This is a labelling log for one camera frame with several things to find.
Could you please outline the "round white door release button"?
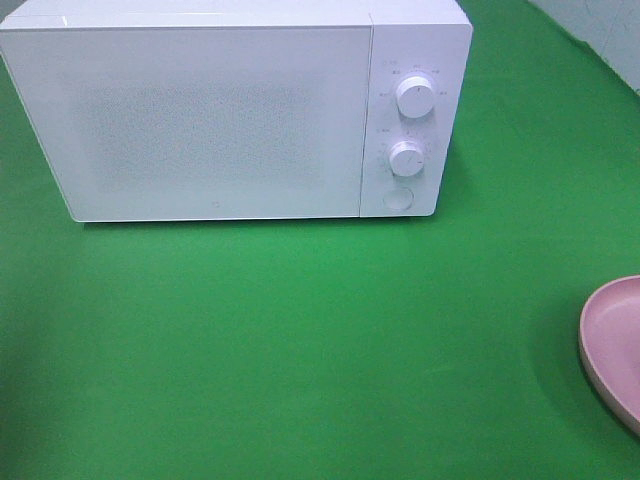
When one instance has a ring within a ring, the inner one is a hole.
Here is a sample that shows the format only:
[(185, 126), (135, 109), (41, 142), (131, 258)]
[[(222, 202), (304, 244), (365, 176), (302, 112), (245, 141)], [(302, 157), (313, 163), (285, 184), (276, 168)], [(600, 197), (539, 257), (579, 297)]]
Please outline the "round white door release button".
[(413, 192), (406, 187), (393, 189), (383, 197), (386, 208), (394, 211), (404, 211), (409, 209), (414, 201)]

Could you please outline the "white microwave knob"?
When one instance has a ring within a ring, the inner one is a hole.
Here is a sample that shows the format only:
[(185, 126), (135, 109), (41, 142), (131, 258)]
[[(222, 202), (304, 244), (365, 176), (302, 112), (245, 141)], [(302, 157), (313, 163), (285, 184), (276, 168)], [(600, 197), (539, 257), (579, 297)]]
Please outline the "white microwave knob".
[(435, 105), (434, 86), (424, 75), (403, 79), (396, 87), (395, 97), (399, 112), (409, 119), (426, 116)]
[(389, 151), (389, 164), (394, 175), (411, 177), (424, 168), (425, 154), (421, 145), (411, 141), (396, 143)]

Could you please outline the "white microwave door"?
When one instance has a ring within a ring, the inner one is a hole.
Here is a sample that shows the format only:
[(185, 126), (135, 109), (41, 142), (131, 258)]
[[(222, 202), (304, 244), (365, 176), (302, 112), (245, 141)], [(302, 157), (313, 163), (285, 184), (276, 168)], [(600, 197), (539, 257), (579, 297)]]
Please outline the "white microwave door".
[(80, 222), (355, 216), (366, 27), (13, 31), (9, 73)]

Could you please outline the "pink round plate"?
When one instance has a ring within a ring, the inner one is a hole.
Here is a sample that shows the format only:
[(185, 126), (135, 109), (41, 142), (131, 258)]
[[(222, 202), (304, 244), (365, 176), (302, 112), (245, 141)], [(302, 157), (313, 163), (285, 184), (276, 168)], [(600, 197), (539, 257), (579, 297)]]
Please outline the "pink round plate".
[(579, 322), (580, 359), (614, 415), (639, 433), (639, 277), (612, 280), (585, 302)]

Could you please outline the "green table cloth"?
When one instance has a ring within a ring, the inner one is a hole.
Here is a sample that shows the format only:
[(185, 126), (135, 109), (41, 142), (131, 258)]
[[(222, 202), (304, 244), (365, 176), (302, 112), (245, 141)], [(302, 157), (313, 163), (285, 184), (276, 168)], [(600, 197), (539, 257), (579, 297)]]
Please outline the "green table cloth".
[(635, 479), (579, 359), (639, 270), (639, 98), (525, 1), (428, 218), (73, 222), (1, 80), (5, 479)]

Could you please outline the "white microwave oven body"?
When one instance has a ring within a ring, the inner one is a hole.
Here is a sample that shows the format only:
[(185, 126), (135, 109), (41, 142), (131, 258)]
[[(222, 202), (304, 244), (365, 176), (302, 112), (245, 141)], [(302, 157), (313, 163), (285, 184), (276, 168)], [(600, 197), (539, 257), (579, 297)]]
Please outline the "white microwave oven body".
[[(428, 216), (437, 204), (473, 27), (454, 1), (27, 1), (1, 23), (13, 31), (96, 29), (338, 28), (370, 30), (360, 208), (355, 216)], [(435, 105), (418, 119), (404, 117), (395, 90), (419, 74), (434, 86)], [(398, 142), (422, 146), (425, 164), (411, 177), (392, 173)], [(406, 187), (404, 211), (383, 197)]]

